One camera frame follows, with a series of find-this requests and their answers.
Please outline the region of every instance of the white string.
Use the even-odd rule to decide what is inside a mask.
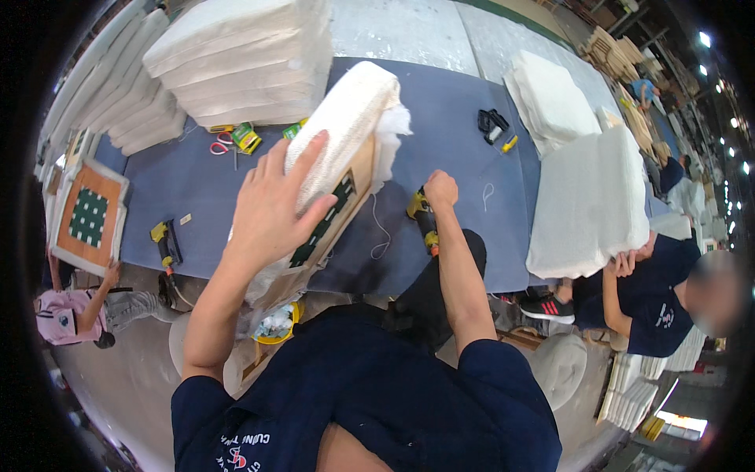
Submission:
[[[486,190],[488,189],[488,185],[490,186],[490,193],[485,193],[485,192],[486,192]],[[482,204],[483,204],[483,205],[484,205],[484,207],[485,207],[485,213],[487,213],[487,212],[488,212],[488,199],[490,198],[490,196],[491,196],[491,195],[492,195],[492,194],[493,194],[494,192],[495,192],[495,187],[493,187],[493,184],[490,184],[490,183],[488,183],[488,184],[485,184],[485,188],[484,188],[484,189],[482,189]]]
[[[188,126],[184,126],[183,127],[183,134],[178,137],[178,142],[180,143],[181,141],[185,140],[186,136],[188,136],[190,132],[194,131],[198,127],[199,127],[199,125],[194,125],[194,128],[191,128],[190,130],[187,130],[186,128],[188,128]]]
[[[370,257],[372,258],[372,260],[373,261],[377,261],[378,259],[382,258],[385,255],[385,251],[387,251],[388,250],[388,246],[390,246],[390,233],[388,233],[386,231],[386,229],[381,226],[380,222],[378,221],[378,217],[375,216],[375,205],[378,203],[378,196],[375,195],[375,194],[372,194],[372,198],[373,198],[372,199],[372,217],[375,219],[375,223],[377,224],[377,227],[380,228],[381,230],[383,230],[383,233],[385,233],[386,236],[388,236],[388,241],[387,242],[384,242],[382,244],[376,245],[370,251]],[[383,251],[380,253],[379,256],[375,257],[375,254],[374,254],[375,253],[375,249],[381,248],[381,247],[383,248]]]

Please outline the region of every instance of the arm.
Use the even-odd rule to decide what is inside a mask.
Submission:
[[[115,262],[111,258],[107,263],[107,268],[105,269],[105,278],[102,281],[102,285],[100,285],[100,287],[97,289],[97,293],[92,296],[92,299],[89,301],[84,311],[76,315],[76,328],[80,332],[90,331],[94,326],[94,322],[97,321],[97,316],[99,316],[100,314],[102,305],[105,303],[107,292],[109,292],[110,289],[116,283],[118,283],[120,270],[121,263]],[[53,272],[53,286],[55,285],[54,280],[56,276],[57,271]]]
[[[606,326],[618,334],[629,338],[632,331],[632,319],[621,312],[618,303],[618,284],[613,264],[603,269],[603,316]]]
[[[453,178],[435,171],[424,186],[438,227],[440,289],[456,352],[478,339],[497,340],[485,284],[454,213],[458,189]]]
[[[643,84],[643,86],[639,89],[639,105],[646,110],[650,108],[650,102],[645,100],[645,92],[647,91],[648,91],[647,84]]]
[[[284,174],[288,140],[280,140],[246,174],[233,215],[233,237],[192,312],[183,342],[183,380],[205,375],[223,383],[223,365],[244,293],[257,273],[306,242],[337,197],[326,195],[297,219],[296,198],[328,139],[321,132]]]

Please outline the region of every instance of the sneaker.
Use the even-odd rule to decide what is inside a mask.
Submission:
[[[157,296],[160,299],[160,304],[162,304],[163,307],[173,308],[175,310],[178,306],[178,302],[173,296],[172,290],[170,289],[170,282],[168,281],[168,276],[165,275],[165,272],[161,272],[157,277],[157,286]]]
[[[553,295],[539,300],[525,299],[519,303],[519,308],[526,316],[537,319],[549,319],[564,325],[574,322],[574,308],[571,304],[563,304]]]

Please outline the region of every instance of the navy t-shirt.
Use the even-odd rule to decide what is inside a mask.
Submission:
[[[659,172],[661,175],[661,182],[659,184],[661,193],[668,193],[684,177],[684,167],[673,157],[668,158],[666,167],[662,168]]]
[[[679,241],[661,234],[652,256],[618,279],[621,312],[632,318],[630,354],[668,357],[694,324],[673,288],[684,282],[700,258],[694,238]],[[603,316],[602,271],[575,280],[575,324],[580,329],[607,328]]]
[[[212,378],[186,379],[171,413],[180,472],[315,470],[331,422],[397,472],[555,470],[561,456],[515,347],[475,341],[457,370],[357,316],[296,325],[238,401]]]

